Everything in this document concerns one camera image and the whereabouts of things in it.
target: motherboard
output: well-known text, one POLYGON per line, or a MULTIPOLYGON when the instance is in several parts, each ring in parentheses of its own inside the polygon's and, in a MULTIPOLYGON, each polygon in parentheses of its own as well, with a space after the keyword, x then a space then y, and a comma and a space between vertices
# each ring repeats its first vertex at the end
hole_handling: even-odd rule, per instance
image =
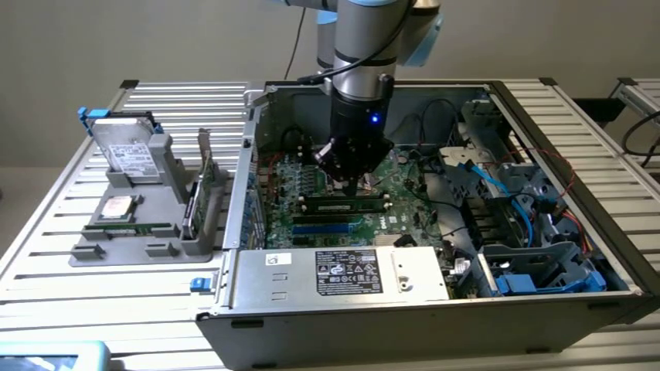
POLYGON ((441 245, 438 215, 405 187, 414 166, 406 151, 393 150, 351 197, 295 154, 277 154, 265 165, 267 249, 441 245))

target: blue cable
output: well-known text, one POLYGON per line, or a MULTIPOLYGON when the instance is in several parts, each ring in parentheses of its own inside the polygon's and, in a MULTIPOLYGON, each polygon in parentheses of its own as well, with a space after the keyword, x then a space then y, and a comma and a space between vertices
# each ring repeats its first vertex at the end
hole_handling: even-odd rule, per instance
MULTIPOLYGON (((513 197, 513 194, 510 193, 509 188, 505 185, 505 183, 502 183, 498 180, 495 180, 494 178, 491 178, 490 175, 486 174, 482 171, 482 169, 478 168, 477 166, 473 166, 473 171, 482 178, 485 178, 485 180, 487 182, 490 182, 494 186, 499 187, 503 190, 505 195, 507 195, 507 197, 513 197)), ((526 210, 523 209, 523 206, 521 206, 521 203, 518 203, 518 201, 514 198, 513 198, 513 206, 514 206, 514 209, 517 209, 517 211, 521 213, 523 220, 526 221, 527 233, 530 234, 530 239, 527 240, 527 247, 533 247, 533 240, 534 240, 533 237, 535 236, 535 231, 533 228, 533 222, 530 221, 530 217, 527 216, 527 213, 526 213, 526 210)))

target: white wall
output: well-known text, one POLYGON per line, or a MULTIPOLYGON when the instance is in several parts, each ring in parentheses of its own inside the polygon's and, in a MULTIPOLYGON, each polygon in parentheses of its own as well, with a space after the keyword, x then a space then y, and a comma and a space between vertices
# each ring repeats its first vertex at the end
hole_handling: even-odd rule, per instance
MULTIPOLYGON (((431 61, 401 77, 553 76, 599 95, 615 77, 660 77, 659 0, 445 0, 445 12, 431 61)), ((273 0, 3 0, 0 165, 65 165, 77 108, 125 79, 281 79, 299 15, 273 0)), ((311 13, 293 77, 315 53, 311 13)))

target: gray floor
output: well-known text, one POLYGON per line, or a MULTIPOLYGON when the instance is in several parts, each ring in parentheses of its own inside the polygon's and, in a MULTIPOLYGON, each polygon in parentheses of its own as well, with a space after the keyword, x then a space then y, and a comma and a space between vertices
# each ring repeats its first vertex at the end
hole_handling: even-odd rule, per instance
POLYGON ((0 168, 0 256, 26 225, 62 168, 0 168))

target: warning label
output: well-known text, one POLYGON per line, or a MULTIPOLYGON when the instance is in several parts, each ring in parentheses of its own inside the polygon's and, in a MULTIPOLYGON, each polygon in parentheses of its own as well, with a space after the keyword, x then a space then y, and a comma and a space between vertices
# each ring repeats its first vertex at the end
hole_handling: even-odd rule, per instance
POLYGON ((382 294, 377 250, 318 251, 317 292, 323 296, 382 294))
POLYGON ((129 176, 158 175, 153 153, 145 143, 137 145, 111 145, 113 157, 129 176))

